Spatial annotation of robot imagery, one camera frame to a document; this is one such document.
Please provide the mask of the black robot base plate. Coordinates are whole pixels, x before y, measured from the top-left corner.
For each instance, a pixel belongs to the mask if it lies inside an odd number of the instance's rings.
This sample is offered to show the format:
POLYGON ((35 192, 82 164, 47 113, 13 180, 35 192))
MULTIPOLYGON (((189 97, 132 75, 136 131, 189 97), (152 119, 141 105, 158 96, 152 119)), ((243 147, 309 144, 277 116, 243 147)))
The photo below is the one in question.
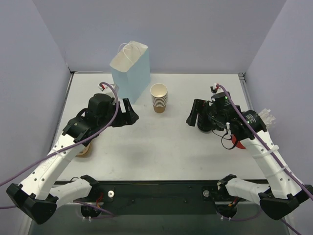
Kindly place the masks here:
POLYGON ((207 215, 215 205, 241 200, 220 195, 216 180, 187 181, 100 181, 85 197, 86 203, 99 200, 114 215, 207 215))

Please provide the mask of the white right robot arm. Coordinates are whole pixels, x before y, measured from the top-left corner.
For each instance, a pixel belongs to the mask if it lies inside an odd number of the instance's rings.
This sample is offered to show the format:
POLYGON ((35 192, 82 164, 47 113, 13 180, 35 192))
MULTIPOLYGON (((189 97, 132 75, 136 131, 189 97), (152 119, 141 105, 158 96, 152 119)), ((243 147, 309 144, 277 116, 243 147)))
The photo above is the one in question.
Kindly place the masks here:
POLYGON ((217 183, 217 195, 227 200, 231 196, 253 202, 273 220, 293 212, 313 193, 311 185, 297 184, 298 179, 279 154, 266 124, 253 110, 241 111, 232 106, 229 93, 216 93, 210 101, 194 99, 186 123, 201 131, 225 130, 252 155, 263 172, 267 184, 257 184, 229 174, 217 183))

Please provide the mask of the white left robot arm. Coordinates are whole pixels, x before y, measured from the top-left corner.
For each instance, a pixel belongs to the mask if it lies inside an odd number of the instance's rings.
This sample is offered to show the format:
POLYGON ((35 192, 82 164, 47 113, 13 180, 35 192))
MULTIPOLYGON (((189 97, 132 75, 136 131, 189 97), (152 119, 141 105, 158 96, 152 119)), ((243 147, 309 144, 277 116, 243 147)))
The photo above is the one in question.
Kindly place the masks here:
POLYGON ((6 192, 17 208, 37 224, 47 222, 56 210, 76 199, 94 201, 99 196, 99 182, 84 175, 65 185, 54 183, 68 164, 107 127, 133 125, 139 116, 128 98, 123 99, 125 112, 113 94, 95 94, 88 106, 70 119, 51 149, 48 159, 19 184, 11 184, 6 192))

